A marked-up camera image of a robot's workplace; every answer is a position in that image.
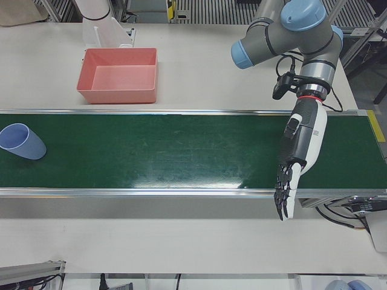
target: blue cup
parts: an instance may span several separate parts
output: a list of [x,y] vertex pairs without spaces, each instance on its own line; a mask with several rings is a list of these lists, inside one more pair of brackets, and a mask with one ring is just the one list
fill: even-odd
[[0,148],[32,160],[41,159],[47,151],[43,141],[21,123],[11,124],[0,132]]

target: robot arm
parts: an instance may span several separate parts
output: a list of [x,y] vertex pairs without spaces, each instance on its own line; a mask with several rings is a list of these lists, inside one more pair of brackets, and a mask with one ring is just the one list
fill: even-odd
[[245,38],[232,47],[233,61],[242,69],[295,48],[304,57],[300,75],[291,70],[278,77],[273,91],[275,99],[288,90],[298,97],[278,158],[275,204],[281,220],[282,212],[293,217],[299,178],[318,158],[327,124],[322,102],[331,89],[342,38],[320,0],[263,0]]

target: green conveyor belt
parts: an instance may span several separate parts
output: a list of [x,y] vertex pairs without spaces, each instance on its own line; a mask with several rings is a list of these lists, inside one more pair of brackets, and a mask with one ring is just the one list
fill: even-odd
[[[2,114],[47,146],[38,161],[0,150],[0,187],[250,188],[275,184],[287,116]],[[367,117],[329,117],[302,189],[387,189]]]

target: pink plastic tray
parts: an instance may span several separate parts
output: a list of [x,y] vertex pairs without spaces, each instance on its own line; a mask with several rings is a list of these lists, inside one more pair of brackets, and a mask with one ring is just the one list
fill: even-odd
[[77,90],[92,104],[156,102],[155,48],[86,50]]

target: blue object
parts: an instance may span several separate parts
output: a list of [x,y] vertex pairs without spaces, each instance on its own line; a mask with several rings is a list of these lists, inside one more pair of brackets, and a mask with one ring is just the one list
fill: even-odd
[[350,281],[348,285],[352,290],[372,290],[366,283],[360,280]]
[[325,290],[351,290],[343,280],[335,280],[328,284]]
[[32,160],[42,158],[47,151],[43,141],[21,123],[11,124],[0,132],[0,148]]
[[333,32],[335,32],[341,39],[341,48],[343,48],[343,39],[344,39],[344,33],[343,31],[337,27],[336,25],[331,25]]
[[320,0],[291,0],[281,11],[281,23],[288,30],[305,31],[319,25],[326,16]]
[[253,66],[253,63],[247,55],[246,51],[244,50],[244,47],[240,40],[232,45],[231,57],[238,68],[244,69]]

